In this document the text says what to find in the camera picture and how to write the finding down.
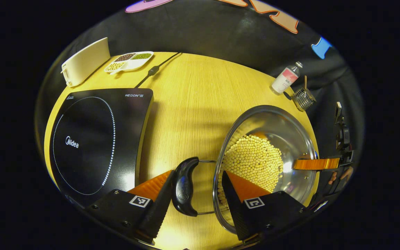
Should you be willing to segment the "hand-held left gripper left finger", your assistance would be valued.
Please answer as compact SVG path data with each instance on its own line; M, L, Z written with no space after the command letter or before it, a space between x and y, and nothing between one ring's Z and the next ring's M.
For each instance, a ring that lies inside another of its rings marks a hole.
M85 212L122 238L153 245L171 203L175 175L169 170L129 191L114 189Z

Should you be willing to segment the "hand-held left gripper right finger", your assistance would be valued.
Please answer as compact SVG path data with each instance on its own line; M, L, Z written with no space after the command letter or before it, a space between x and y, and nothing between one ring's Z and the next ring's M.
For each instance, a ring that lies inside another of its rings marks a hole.
M270 193L229 171L222 174L222 187L243 243L275 239L304 223L308 209L284 191Z

